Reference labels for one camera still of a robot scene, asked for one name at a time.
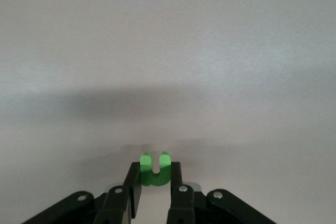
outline metal screw head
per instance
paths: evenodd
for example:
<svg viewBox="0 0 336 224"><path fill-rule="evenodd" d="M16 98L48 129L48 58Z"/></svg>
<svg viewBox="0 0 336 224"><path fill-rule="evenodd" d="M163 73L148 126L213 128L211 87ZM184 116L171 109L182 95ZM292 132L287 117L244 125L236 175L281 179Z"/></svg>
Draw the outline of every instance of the metal screw head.
<svg viewBox="0 0 336 224"><path fill-rule="evenodd" d="M188 191L188 188L186 186L180 186L178 190L184 193Z"/></svg>
<svg viewBox="0 0 336 224"><path fill-rule="evenodd" d="M121 189L121 188L117 188L116 190L114 190L114 192L115 192L116 194L119 194L119 193L122 192L122 189Z"/></svg>
<svg viewBox="0 0 336 224"><path fill-rule="evenodd" d="M221 199L223 197L223 194L220 192L220 191L215 191L213 193L213 196L216 198L216 199Z"/></svg>
<svg viewBox="0 0 336 224"><path fill-rule="evenodd" d="M77 198L78 201L83 201L86 199L86 195L81 195Z"/></svg>

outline white surface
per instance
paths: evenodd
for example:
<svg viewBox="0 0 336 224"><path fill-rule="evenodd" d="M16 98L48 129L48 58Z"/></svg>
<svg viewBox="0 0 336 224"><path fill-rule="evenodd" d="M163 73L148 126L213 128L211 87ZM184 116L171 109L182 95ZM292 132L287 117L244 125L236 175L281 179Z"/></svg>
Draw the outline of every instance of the white surface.
<svg viewBox="0 0 336 224"><path fill-rule="evenodd" d="M336 0L0 0L0 218L144 151L277 223L336 219ZM145 188L134 223L165 223Z"/></svg>

